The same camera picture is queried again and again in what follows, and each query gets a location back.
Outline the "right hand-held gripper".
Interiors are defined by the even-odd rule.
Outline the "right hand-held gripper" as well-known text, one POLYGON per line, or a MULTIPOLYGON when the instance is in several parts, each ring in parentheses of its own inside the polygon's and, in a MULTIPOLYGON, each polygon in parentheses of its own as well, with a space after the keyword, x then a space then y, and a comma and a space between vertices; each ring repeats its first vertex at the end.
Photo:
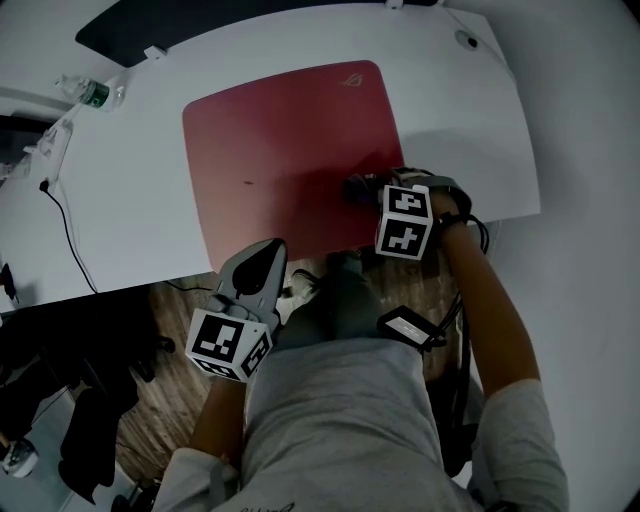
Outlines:
POLYGON ((427 174, 411 168, 392 169, 391 183, 379 194, 381 217, 375 238, 378 255, 422 259, 434 218, 429 188, 409 181, 425 177, 427 174))

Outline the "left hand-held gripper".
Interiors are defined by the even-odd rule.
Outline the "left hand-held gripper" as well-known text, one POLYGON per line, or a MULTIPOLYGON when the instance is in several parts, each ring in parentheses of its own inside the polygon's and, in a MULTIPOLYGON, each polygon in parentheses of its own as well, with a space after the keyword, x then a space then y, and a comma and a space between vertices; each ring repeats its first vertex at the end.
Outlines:
POLYGON ((217 289, 221 294, 193 312, 185 354, 194 365, 236 382, 252 378, 280 327, 276 302, 287 259, 284 240, 264 240, 224 263, 217 289))

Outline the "purple cloth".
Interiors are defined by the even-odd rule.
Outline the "purple cloth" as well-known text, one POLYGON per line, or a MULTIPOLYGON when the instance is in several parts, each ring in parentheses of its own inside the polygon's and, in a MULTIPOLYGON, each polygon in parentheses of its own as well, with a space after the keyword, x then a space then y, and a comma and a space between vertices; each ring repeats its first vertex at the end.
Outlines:
POLYGON ((353 174, 343 181, 342 196, 351 203, 379 205, 387 184, 384 177, 376 174, 353 174))

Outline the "red desk mat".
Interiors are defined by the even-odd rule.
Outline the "red desk mat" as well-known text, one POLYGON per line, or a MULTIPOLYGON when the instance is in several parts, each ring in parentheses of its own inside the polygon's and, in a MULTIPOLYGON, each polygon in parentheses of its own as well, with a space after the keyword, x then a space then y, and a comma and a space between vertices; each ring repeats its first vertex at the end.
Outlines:
POLYGON ((352 61, 235 86, 182 113, 208 259, 271 238, 291 260, 373 243, 376 207, 348 201, 346 179, 384 175, 403 155, 379 67, 352 61))

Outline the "person's left forearm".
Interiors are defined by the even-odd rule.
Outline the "person's left forearm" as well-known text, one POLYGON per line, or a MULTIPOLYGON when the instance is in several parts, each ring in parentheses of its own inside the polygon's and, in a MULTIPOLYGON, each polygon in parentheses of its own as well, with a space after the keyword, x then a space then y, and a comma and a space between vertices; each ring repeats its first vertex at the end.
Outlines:
POLYGON ((243 452, 245 383, 216 378, 196 421, 189 447, 238 469, 243 452))

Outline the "person's right forearm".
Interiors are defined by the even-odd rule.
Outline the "person's right forearm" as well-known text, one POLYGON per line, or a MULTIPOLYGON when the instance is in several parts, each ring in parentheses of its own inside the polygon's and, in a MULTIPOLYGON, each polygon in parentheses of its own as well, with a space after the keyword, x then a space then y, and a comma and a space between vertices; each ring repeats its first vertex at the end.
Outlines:
POLYGON ((539 368, 527 330, 485 254, 468 228, 455 223, 441 244, 458 286, 470 341, 487 398, 523 380, 538 380, 539 368))

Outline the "person's right hand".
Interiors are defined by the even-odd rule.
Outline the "person's right hand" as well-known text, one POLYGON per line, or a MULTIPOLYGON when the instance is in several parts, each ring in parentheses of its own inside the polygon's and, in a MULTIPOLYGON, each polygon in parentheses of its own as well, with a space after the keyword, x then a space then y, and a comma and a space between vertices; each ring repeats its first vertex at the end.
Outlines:
POLYGON ((452 178, 434 177, 429 185, 429 190, 434 207, 434 215, 437 218, 446 212, 452 215, 462 214, 464 217, 471 213, 472 202, 470 197, 452 178))

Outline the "person's left shoe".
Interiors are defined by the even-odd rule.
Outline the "person's left shoe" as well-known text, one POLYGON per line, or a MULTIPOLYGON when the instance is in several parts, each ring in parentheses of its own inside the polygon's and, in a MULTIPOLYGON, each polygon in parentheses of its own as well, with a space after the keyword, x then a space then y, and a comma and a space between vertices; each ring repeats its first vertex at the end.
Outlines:
POLYGON ((290 289, 294 297, 311 300, 319 291, 320 279, 303 268, 296 269, 291 275, 290 289))

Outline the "person's right leg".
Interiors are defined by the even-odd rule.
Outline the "person's right leg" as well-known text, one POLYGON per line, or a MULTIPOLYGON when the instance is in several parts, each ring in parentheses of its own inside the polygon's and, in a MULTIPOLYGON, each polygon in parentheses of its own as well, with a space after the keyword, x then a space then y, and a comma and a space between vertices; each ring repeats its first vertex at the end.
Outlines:
POLYGON ((381 304, 363 275, 359 254, 332 253, 315 296, 296 308, 276 337, 275 352, 355 338, 380 338, 381 304))

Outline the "black rectangular device box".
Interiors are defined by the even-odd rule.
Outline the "black rectangular device box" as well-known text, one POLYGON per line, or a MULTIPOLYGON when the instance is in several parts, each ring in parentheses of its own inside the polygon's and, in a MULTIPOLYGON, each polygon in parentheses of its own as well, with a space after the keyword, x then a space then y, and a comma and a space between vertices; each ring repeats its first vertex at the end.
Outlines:
POLYGON ((379 317, 377 329, 390 339, 417 351, 431 352, 447 344, 444 331, 407 306, 399 306, 379 317))

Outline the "person's grey t-shirt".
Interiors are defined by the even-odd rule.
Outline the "person's grey t-shirt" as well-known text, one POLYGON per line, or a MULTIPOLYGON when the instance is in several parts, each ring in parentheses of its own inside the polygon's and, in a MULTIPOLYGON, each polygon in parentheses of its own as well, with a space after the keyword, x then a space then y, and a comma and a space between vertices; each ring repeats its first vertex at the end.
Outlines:
POLYGON ((472 471, 467 487, 445 472, 415 350, 383 339, 324 342, 261 363, 240 469, 179 449, 154 512, 568 512, 540 382, 488 399, 472 471))

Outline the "white power strip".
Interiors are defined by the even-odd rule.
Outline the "white power strip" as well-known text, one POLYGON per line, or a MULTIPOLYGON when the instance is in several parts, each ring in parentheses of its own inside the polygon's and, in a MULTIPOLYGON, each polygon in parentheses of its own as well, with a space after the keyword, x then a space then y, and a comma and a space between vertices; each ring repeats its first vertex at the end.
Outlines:
POLYGON ((50 187, 58 181, 72 134, 72 121, 62 119, 49 128, 35 145, 23 148, 25 165, 29 170, 39 171, 50 187))

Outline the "green label water bottle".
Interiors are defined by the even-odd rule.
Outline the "green label water bottle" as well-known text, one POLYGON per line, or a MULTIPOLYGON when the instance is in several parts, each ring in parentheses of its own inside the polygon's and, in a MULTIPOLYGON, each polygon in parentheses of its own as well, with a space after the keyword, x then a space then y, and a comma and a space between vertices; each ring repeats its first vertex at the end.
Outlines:
POLYGON ((91 107, 103 112, 117 109, 125 95, 125 85, 107 85, 84 76, 61 75, 55 86, 75 104, 91 107))

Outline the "dark desk partition panel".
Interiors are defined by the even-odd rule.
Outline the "dark desk partition panel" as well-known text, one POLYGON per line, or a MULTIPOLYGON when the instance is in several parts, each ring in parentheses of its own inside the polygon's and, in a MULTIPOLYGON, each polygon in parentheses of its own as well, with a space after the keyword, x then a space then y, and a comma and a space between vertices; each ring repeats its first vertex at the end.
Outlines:
POLYGON ((149 47, 168 50, 212 30, 260 16, 385 0, 118 0, 81 28, 75 41, 131 68, 149 47))

